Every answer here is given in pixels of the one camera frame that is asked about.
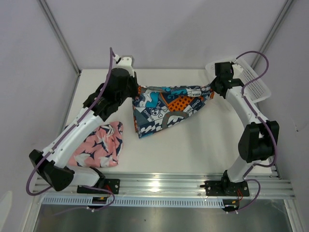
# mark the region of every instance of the white plastic basket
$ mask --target white plastic basket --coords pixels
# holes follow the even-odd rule
[[[212,81],[216,77],[214,72],[215,63],[228,62],[228,61],[232,61],[235,63],[235,65],[233,65],[234,68],[233,78],[239,78],[244,84],[258,77],[258,74],[256,74],[256,72],[250,67],[250,65],[243,58],[238,58],[237,60],[235,58],[226,58],[206,65],[205,68],[208,78]],[[253,103],[260,102],[271,96],[269,88],[265,85],[265,83],[261,79],[249,84],[245,90],[246,93],[250,96]]]

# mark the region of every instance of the white table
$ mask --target white table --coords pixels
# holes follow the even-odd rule
[[[139,85],[206,85],[204,70],[135,70]],[[69,124],[88,95],[105,81],[107,70],[83,70],[70,114]],[[145,138],[134,130],[132,101],[127,99],[108,122],[124,125],[124,146],[119,165],[104,172],[222,174],[239,156],[238,142],[243,125],[234,109],[222,97],[214,99],[185,121]],[[270,175],[270,168],[255,167],[251,174]]]

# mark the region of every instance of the pink floral fabric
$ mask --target pink floral fabric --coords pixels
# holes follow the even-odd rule
[[[68,165],[81,167],[114,167],[122,150],[123,125],[112,122],[97,127],[70,157]]]

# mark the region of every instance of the fabric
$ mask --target fabric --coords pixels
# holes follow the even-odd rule
[[[114,167],[122,150],[123,125],[112,122],[97,127],[70,157],[68,165],[81,167]]]
[[[135,131],[139,138],[171,127],[213,98],[210,86],[143,87],[132,99]]]

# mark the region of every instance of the metal frame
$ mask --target metal frame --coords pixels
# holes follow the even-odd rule
[[[61,130],[65,127],[65,122],[68,118],[70,107],[74,98],[74,94],[78,85],[80,77],[80,69],[73,57],[72,52],[69,49],[61,30],[56,23],[56,20],[48,7],[46,0],[37,0],[43,13],[45,14],[47,21],[49,22],[52,30],[55,33],[61,47],[63,48],[65,54],[67,55],[72,67],[77,74],[77,80],[74,84],[74,89],[70,98],[70,103],[68,105],[65,117],[62,121]],[[263,41],[262,46],[259,51],[266,52],[269,48],[271,42],[273,41],[275,35],[280,29],[290,12],[295,0],[287,0],[283,8],[281,9],[277,19],[272,25],[267,37]],[[255,68],[260,57],[256,56],[252,68]],[[284,199],[287,207],[287,212],[289,219],[293,228],[293,231],[304,231],[301,220],[295,205],[295,195],[292,189],[291,182],[289,180],[281,180],[277,168],[272,168],[271,176],[253,176],[261,182],[261,193],[259,199]],[[221,178],[220,174],[213,175],[177,175],[177,174],[133,174],[133,173],[107,173],[107,178],[119,178],[121,179],[120,192],[117,198],[121,199],[163,199],[170,200],[175,199],[188,199],[189,201],[196,200],[208,200],[208,201],[220,201],[222,199],[228,199],[228,197],[206,197],[205,190],[200,188],[199,185],[203,184],[205,180],[219,180]],[[249,189],[251,191],[251,196],[247,199],[252,199],[257,192],[257,186],[255,183],[248,183]],[[34,192],[39,191],[47,187],[44,180],[39,178],[36,182]],[[24,232],[32,232],[34,230],[36,218],[38,216],[40,207],[45,197],[49,199],[63,199],[63,198],[84,198],[89,199],[88,195],[80,195],[76,193],[77,186],[72,186],[66,188],[61,192],[61,195],[55,191],[49,191],[44,196],[37,196],[33,198],[32,206],[29,209],[29,215],[25,223]]]

